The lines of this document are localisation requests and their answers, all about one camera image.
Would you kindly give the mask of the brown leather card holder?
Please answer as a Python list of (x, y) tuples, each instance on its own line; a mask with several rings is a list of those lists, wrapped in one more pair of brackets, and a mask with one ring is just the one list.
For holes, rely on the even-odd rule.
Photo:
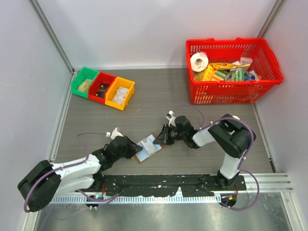
[[(140, 146), (142, 146), (143, 147), (143, 145), (141, 144), (141, 141), (139, 141), (138, 143), (137, 143), (137, 145), (140, 145)], [(139, 164), (141, 164), (142, 162), (144, 162), (145, 160), (147, 160), (148, 158), (150, 158), (151, 156), (153, 156), (154, 154), (152, 154), (152, 155), (148, 155), (148, 153), (146, 152), (146, 150), (144, 149), (144, 147), (143, 147), (143, 150), (142, 151), (140, 151), (140, 152), (138, 152), (137, 154), (135, 154), (134, 156), (133, 156), (133, 159), (135, 159)]]

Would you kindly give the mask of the silver white card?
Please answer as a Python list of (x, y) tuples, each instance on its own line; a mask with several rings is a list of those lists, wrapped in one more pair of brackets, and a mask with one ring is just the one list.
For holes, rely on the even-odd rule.
[(121, 95), (121, 94), (118, 95), (118, 94), (116, 94), (114, 96), (114, 98), (112, 99), (112, 102), (117, 103), (119, 105), (123, 105), (125, 98), (126, 98), (125, 95)]

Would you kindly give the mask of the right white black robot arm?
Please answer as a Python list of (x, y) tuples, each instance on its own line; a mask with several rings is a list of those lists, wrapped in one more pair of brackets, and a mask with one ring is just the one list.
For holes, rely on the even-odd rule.
[(235, 184), (241, 165), (256, 140), (256, 135), (249, 126), (229, 114), (199, 130), (195, 129), (184, 115), (174, 117), (168, 114), (167, 118), (169, 123), (163, 125), (162, 131), (153, 143), (173, 145), (175, 141), (183, 141), (189, 148), (198, 149), (217, 142), (225, 152), (223, 164), (217, 173), (217, 183), (223, 190), (230, 189)]

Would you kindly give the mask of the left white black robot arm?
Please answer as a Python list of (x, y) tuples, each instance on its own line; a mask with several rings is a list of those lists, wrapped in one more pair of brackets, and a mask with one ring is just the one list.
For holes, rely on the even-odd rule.
[(127, 136), (116, 136), (109, 144), (86, 157), (66, 163), (40, 161), (17, 185), (24, 198), (24, 211), (37, 212), (56, 196), (81, 189), (99, 191), (101, 172), (111, 168), (121, 158), (131, 159), (143, 150)]

